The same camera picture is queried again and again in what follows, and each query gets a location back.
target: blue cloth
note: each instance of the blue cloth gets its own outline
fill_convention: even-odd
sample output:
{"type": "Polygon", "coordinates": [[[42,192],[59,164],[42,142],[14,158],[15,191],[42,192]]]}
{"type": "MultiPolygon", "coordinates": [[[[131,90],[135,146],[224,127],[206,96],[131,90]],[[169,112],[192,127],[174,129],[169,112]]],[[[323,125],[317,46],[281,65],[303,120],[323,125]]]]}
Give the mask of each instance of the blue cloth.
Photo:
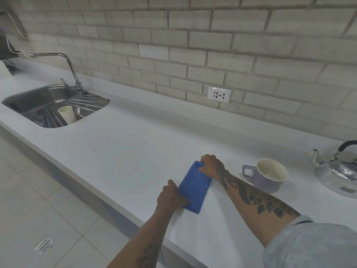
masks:
{"type": "Polygon", "coordinates": [[[212,180],[199,171],[199,168],[204,165],[202,162],[195,161],[178,187],[179,193],[190,201],[190,204],[185,208],[197,214],[200,213],[212,180]]]}

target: stainless steel kettle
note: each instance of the stainless steel kettle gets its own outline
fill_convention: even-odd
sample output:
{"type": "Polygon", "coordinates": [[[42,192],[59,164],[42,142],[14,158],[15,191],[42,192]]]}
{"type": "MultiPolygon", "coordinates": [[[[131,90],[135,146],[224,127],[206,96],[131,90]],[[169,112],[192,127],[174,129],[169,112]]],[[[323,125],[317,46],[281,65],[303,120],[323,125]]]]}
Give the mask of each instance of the stainless steel kettle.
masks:
{"type": "Polygon", "coordinates": [[[349,198],[357,198],[357,154],[344,151],[357,140],[343,143],[331,158],[319,159],[314,149],[311,158],[315,176],[332,191],[349,198]]]}

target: sink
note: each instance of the sink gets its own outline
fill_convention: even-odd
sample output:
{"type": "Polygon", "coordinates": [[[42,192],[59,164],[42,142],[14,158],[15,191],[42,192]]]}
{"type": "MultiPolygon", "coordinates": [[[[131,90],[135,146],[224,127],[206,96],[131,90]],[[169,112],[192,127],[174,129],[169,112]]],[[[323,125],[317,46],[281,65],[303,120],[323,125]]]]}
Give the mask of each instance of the sink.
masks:
{"type": "Polygon", "coordinates": [[[49,85],[16,94],[2,104],[44,128],[57,128],[68,124],[57,112],[62,106],[72,106],[78,120],[102,109],[110,100],[86,92],[79,95],[66,85],[49,85]]]}

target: kitchen counter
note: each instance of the kitchen counter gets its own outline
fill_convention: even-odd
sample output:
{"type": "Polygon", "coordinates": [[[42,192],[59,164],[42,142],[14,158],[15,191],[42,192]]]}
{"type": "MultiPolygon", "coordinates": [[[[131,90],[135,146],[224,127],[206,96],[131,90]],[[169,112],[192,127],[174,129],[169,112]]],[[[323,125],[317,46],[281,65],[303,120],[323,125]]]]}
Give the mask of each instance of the kitchen counter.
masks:
{"type": "MultiPolygon", "coordinates": [[[[68,71],[17,61],[20,72],[0,80],[0,100],[72,79],[68,71]]],[[[274,195],[317,222],[357,231],[356,200],[324,187],[313,175],[313,148],[336,149],[328,139],[144,90],[80,75],[92,93],[111,101],[69,126],[42,128],[0,104],[0,125],[71,175],[136,225],[154,212],[172,179],[177,185],[203,154],[215,154],[232,174],[260,158],[283,164],[289,180],[274,195]]],[[[212,182],[199,215],[177,212],[164,244],[196,267],[263,267],[263,247],[224,189],[212,182]]]]}

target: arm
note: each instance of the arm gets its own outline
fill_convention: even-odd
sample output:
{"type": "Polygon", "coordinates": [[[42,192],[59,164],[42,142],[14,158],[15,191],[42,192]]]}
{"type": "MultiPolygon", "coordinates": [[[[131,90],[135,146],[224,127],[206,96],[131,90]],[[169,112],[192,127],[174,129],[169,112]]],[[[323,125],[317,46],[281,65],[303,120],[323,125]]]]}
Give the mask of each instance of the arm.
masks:
{"type": "Polygon", "coordinates": [[[187,200],[179,195],[176,184],[169,180],[157,198],[154,214],[107,268],[155,268],[168,223],[176,209],[184,205],[188,205],[187,200]]]}
{"type": "Polygon", "coordinates": [[[204,155],[200,171],[216,179],[261,244],[271,239],[300,214],[283,201],[233,176],[214,155],[204,155]]]}

